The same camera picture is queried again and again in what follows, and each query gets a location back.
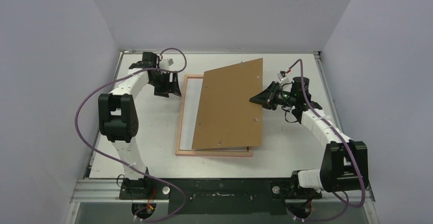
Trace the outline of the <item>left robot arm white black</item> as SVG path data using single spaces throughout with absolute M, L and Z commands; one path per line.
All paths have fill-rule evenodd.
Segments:
M 100 132 L 112 143 L 123 163 L 121 188 L 141 199 L 149 197 L 154 188 L 136 142 L 139 121 L 134 100 L 146 85 L 154 87 L 155 96 L 181 96 L 178 75 L 169 71 L 173 63 L 172 59 L 144 52 L 140 61 L 129 66 L 127 78 L 98 97 Z

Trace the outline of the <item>light wooden picture frame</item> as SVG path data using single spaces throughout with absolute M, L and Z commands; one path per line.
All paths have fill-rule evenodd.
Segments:
M 175 155 L 197 157 L 252 157 L 252 147 L 228 147 L 206 150 L 192 149 L 202 82 L 202 74 L 186 74 L 184 76 Z

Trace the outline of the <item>white photo paper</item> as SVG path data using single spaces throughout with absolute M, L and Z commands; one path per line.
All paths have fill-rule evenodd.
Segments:
M 203 75 L 187 74 L 182 88 L 180 118 L 177 129 L 175 154 L 177 156 L 203 157 L 251 157 L 252 146 L 246 142 L 235 142 L 239 133 L 224 136 L 228 126 L 223 125 L 223 117 L 216 114 L 216 109 L 209 112 L 210 99 L 200 105 Z

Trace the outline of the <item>brown frame backing board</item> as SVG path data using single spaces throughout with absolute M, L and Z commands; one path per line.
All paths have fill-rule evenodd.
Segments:
M 262 106 L 249 101 L 263 90 L 263 59 L 204 72 L 192 148 L 262 145 Z

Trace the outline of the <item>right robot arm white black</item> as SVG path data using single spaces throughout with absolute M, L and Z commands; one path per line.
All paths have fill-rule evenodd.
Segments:
M 365 191 L 368 179 L 368 149 L 364 142 L 354 141 L 342 133 L 326 117 L 322 107 L 312 101 L 308 90 L 309 79 L 294 77 L 289 91 L 272 82 L 264 91 L 249 101 L 267 110 L 281 106 L 291 112 L 296 122 L 312 132 L 324 148 L 320 168 L 298 170 L 293 173 L 288 190 L 293 197 L 301 198 L 309 188 L 327 192 Z

